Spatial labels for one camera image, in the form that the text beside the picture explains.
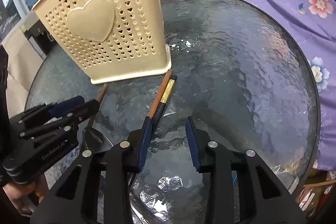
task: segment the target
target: silver screw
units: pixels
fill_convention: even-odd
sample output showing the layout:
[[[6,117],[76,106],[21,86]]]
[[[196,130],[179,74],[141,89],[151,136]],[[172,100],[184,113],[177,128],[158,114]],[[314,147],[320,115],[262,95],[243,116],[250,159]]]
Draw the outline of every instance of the silver screw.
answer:
[[[252,150],[252,149],[249,149],[246,151],[246,154],[249,156],[249,157],[254,157],[255,156],[255,152]]]
[[[85,150],[85,151],[83,151],[82,155],[83,155],[83,157],[87,158],[87,157],[90,157],[92,155],[92,152],[91,152],[91,150]]]
[[[218,146],[218,143],[215,141],[210,141],[208,142],[208,146],[211,148],[216,148]]]
[[[123,141],[120,143],[121,148],[127,148],[130,146],[130,143],[128,141]]]

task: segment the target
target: round table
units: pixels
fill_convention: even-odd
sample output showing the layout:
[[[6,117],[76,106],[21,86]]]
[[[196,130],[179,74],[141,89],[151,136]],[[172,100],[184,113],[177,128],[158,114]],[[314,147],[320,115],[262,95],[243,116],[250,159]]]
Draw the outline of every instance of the round table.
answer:
[[[204,222],[209,174],[198,174],[192,165],[184,129],[190,115],[228,149],[255,150],[293,190],[320,132],[316,85],[296,42],[242,0],[161,0],[161,5],[177,82],[132,189],[144,218]],[[113,144],[125,140],[142,126],[161,80],[162,75],[109,83],[94,127]],[[56,46],[34,80],[27,108],[77,95],[87,101],[100,88]],[[73,150],[46,172],[49,185],[77,154]]]

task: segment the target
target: purple cloth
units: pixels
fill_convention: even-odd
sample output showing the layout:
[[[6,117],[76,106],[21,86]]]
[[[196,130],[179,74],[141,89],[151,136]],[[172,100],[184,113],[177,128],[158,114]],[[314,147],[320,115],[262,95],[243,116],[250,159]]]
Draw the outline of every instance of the purple cloth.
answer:
[[[245,1],[278,21],[309,60],[319,90],[322,122],[314,168],[336,170],[336,1]]]

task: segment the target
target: basket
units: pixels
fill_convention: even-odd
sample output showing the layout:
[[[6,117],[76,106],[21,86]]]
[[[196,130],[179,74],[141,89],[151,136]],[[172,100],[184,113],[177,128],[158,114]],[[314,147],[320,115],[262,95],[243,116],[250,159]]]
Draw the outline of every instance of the basket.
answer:
[[[93,84],[171,67],[159,0],[39,0],[33,10]]]

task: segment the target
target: pink flower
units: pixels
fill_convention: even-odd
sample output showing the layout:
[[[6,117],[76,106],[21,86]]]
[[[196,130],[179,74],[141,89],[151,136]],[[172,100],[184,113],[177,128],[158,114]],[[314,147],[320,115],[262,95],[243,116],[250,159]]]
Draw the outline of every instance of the pink flower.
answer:
[[[321,18],[326,18],[327,13],[332,14],[334,8],[328,2],[328,0],[308,0],[312,6],[309,7],[309,11],[313,14],[319,14]]]

